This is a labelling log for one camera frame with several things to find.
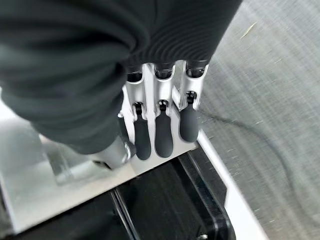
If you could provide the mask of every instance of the black rubber fingertip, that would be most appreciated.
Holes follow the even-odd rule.
[[[193,143],[198,138],[199,126],[197,120],[197,111],[194,110],[192,104],[180,112],[180,136],[183,140]]]
[[[151,155],[151,143],[148,130],[148,121],[144,120],[141,115],[133,123],[135,131],[136,155],[141,160],[147,160]]]
[[[155,140],[154,146],[156,153],[162,158],[171,156],[174,150],[174,141],[171,132],[171,118],[162,111],[155,118]]]

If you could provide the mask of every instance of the black cable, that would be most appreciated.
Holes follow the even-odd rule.
[[[281,164],[281,166],[283,168],[285,177],[286,177],[286,179],[288,181],[288,185],[289,185],[290,191],[293,193],[294,199],[295,199],[298,207],[302,210],[303,214],[308,218],[308,220],[312,222],[314,227],[319,227],[320,226],[320,222],[315,220],[312,216],[310,216],[307,213],[307,210],[305,210],[303,204],[300,201],[300,196],[297,193],[296,188],[294,186],[294,179],[293,179],[293,175],[294,174],[292,173],[290,167],[287,166],[287,161],[286,161],[285,157],[281,154],[281,152],[274,145],[274,143],[268,138],[267,135],[265,135],[262,131],[259,131],[255,127],[250,126],[250,125],[248,125],[246,123],[243,123],[243,122],[240,122],[240,121],[237,121],[237,120],[232,120],[232,119],[229,119],[229,118],[225,118],[225,117],[222,117],[222,116],[219,116],[219,115],[212,114],[212,113],[204,110],[203,108],[201,108],[198,112],[200,114],[204,115],[204,116],[207,116],[208,118],[211,118],[212,120],[216,120],[216,121],[219,121],[219,122],[222,122],[222,123],[226,123],[226,124],[232,124],[232,125],[234,125],[236,127],[245,129],[245,130],[253,133],[259,139],[263,140],[267,144],[267,146],[272,150],[272,152],[276,155],[276,157],[279,159],[279,162],[280,162],[280,164]]]

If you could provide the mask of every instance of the ribbed fabric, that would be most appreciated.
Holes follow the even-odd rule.
[[[3,0],[2,99],[91,154],[118,133],[125,67],[210,59],[240,0]]]

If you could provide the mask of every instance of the gray floor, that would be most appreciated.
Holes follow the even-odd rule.
[[[319,0],[244,0],[204,85],[204,110],[255,127],[285,158],[287,171],[251,132],[199,119],[271,240],[320,239],[319,26]]]

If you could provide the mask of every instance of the metal bracket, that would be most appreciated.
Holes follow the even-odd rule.
[[[147,98],[146,98],[146,86],[145,86],[145,77],[146,77],[146,65],[142,66],[142,78],[139,81],[127,81],[125,83],[129,103],[130,110],[134,117],[134,121],[138,119],[136,112],[136,103],[140,103],[142,107],[142,118],[147,120]]]
[[[185,109],[188,106],[187,103],[187,93],[195,92],[196,98],[193,102],[193,108],[195,110],[198,109],[200,105],[201,94],[204,85],[204,79],[208,71],[209,65],[205,66],[204,72],[200,77],[190,77],[186,73],[186,64],[187,62],[183,62],[183,71],[181,76],[181,85],[180,85],[180,101],[179,101],[179,110]]]
[[[159,101],[165,100],[168,103],[166,107],[165,114],[167,116],[171,116],[171,108],[172,108],[172,89],[174,86],[174,75],[175,75],[176,66],[172,67],[172,74],[169,78],[160,79],[156,76],[155,66],[152,64],[152,76],[153,76],[153,102],[154,102],[154,113],[155,116],[159,116],[160,104]]]

